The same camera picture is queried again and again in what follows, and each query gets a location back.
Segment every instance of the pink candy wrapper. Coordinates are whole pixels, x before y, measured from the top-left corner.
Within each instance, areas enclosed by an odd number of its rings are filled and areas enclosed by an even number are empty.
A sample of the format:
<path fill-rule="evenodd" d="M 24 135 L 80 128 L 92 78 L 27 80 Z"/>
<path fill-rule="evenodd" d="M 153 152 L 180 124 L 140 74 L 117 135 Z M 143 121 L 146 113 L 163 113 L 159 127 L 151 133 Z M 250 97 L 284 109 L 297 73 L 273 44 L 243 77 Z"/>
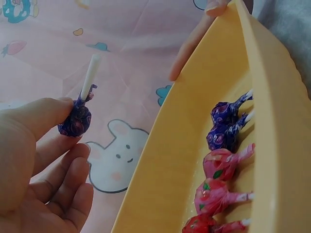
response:
<path fill-rule="evenodd" d="M 212 217 L 202 214 L 189 219 L 182 233 L 230 233 L 238 230 L 244 231 L 249 223 L 250 220 L 245 219 L 218 225 Z"/>
<path fill-rule="evenodd" d="M 232 178 L 238 164 L 251 157 L 255 152 L 255 143 L 248 145 L 243 151 L 236 154 L 227 149 L 211 151 L 203 160 L 203 169 L 206 178 L 228 181 Z"/>
<path fill-rule="evenodd" d="M 252 200 L 251 193 L 230 193 L 225 182 L 207 178 L 196 190 L 194 204 L 197 213 L 214 216 L 228 205 Z"/>

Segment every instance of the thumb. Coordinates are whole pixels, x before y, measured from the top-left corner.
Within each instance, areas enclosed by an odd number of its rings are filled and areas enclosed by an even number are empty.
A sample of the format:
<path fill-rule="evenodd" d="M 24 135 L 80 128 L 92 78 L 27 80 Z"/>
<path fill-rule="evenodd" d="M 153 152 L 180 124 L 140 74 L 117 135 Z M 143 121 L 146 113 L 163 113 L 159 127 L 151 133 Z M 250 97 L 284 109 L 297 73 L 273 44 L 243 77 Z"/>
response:
<path fill-rule="evenodd" d="M 221 16 L 225 12 L 227 5 L 227 0 L 209 0 L 205 13 L 211 17 Z"/>
<path fill-rule="evenodd" d="M 0 119 L 16 122 L 32 133 L 37 141 L 52 127 L 62 123 L 72 108 L 73 101 L 70 98 L 43 98 L 16 109 L 1 111 Z"/>

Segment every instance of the hand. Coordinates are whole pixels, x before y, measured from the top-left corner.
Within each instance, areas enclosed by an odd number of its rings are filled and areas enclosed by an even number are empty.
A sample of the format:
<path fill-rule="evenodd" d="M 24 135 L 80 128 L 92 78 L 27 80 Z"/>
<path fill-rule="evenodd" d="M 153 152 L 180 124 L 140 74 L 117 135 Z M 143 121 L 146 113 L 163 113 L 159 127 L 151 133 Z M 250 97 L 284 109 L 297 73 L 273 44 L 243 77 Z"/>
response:
<path fill-rule="evenodd" d="M 85 183 L 89 148 L 58 135 L 36 146 L 73 107 L 70 99 L 41 99 L 0 111 L 0 232 L 78 233 L 92 206 Z M 43 178 L 30 178 L 69 151 Z"/>
<path fill-rule="evenodd" d="M 202 40 L 211 24 L 214 22 L 215 18 L 225 12 L 228 2 L 230 2 L 230 0 L 208 0 L 207 7 L 201 21 L 192 31 L 187 41 L 181 46 L 178 52 L 170 72 L 170 81 L 173 82 L 178 78 L 181 70 L 189 60 L 193 51 Z M 244 3 L 248 11 L 252 12 L 253 0 L 244 0 Z"/>

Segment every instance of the strawberry print wrapper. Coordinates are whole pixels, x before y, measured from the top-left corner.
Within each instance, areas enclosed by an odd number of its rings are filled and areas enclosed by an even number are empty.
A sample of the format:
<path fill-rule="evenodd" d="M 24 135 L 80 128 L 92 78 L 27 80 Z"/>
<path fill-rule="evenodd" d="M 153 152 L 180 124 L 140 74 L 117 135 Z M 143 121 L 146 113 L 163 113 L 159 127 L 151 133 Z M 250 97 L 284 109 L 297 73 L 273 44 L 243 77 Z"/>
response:
<path fill-rule="evenodd" d="M 190 218 L 182 233 L 230 233 L 235 231 L 244 231 L 249 226 L 250 220 L 230 222 L 218 225 L 217 222 L 206 214 Z"/>
<path fill-rule="evenodd" d="M 231 153 L 227 149 L 212 150 L 203 160 L 203 169 L 206 178 L 222 181 L 230 180 L 238 164 L 251 157 L 255 152 L 255 144 L 248 145 L 243 151 Z"/>
<path fill-rule="evenodd" d="M 85 106 L 85 103 L 93 98 L 93 88 L 97 88 L 97 86 L 94 84 L 91 86 L 85 101 L 83 101 L 79 95 L 78 100 L 73 102 L 74 105 L 70 115 L 62 124 L 58 125 L 58 131 L 60 134 L 68 137 L 80 137 L 88 130 L 92 114 Z"/>
<path fill-rule="evenodd" d="M 224 181 L 207 178 L 196 190 L 194 205 L 197 214 L 214 216 L 230 204 L 252 200 L 251 193 L 230 193 Z"/>

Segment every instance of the purple lollipop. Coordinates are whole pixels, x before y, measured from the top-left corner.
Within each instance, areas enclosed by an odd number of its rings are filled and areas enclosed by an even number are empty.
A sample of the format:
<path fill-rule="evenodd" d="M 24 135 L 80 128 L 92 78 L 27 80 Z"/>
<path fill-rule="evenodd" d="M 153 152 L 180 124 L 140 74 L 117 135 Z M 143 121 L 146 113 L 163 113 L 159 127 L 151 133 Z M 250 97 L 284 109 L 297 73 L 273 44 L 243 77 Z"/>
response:
<path fill-rule="evenodd" d="M 243 114 L 234 124 L 215 124 L 206 136 L 208 148 L 210 150 L 225 148 L 235 152 L 238 148 L 238 134 L 254 114 L 254 110 L 250 114 Z"/>
<path fill-rule="evenodd" d="M 242 95 L 234 103 L 219 102 L 212 109 L 210 115 L 212 117 L 213 124 L 234 124 L 239 120 L 239 108 L 243 103 L 253 99 L 253 90 L 251 89 L 246 94 Z"/>
<path fill-rule="evenodd" d="M 70 115 L 62 124 L 58 125 L 60 134 L 69 137 L 80 137 L 88 130 L 92 114 L 85 106 L 85 103 L 93 98 L 92 90 L 93 88 L 97 88 L 92 83 L 95 79 L 100 61 L 101 57 L 99 55 L 92 56 L 79 98 L 73 102 L 74 105 Z"/>

